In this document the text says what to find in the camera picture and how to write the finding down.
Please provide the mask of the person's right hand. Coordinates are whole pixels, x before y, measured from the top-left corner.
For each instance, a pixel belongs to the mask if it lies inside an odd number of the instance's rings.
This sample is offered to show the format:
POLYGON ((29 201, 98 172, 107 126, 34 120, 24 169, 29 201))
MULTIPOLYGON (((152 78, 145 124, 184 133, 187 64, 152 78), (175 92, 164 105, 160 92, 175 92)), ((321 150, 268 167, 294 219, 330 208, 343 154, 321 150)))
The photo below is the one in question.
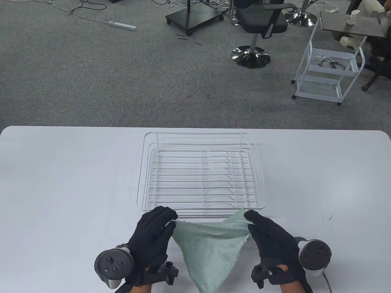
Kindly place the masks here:
POLYGON ((250 222, 248 229, 258 247, 260 263, 269 271, 269 283, 280 285, 282 292, 311 292, 294 237, 254 210, 243 216, 250 222))

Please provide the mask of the person's left hand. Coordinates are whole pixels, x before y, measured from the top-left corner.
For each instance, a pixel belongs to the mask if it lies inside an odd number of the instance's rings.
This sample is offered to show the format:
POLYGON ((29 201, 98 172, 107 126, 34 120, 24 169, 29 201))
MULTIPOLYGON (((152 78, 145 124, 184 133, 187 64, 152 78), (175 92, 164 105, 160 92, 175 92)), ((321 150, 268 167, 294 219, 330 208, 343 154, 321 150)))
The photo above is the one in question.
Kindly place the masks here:
POLYGON ((157 273, 168 258, 169 240, 176 227, 177 212, 158 206, 145 213, 127 243, 134 261, 132 272, 125 278, 133 287, 145 285, 145 276, 157 273))

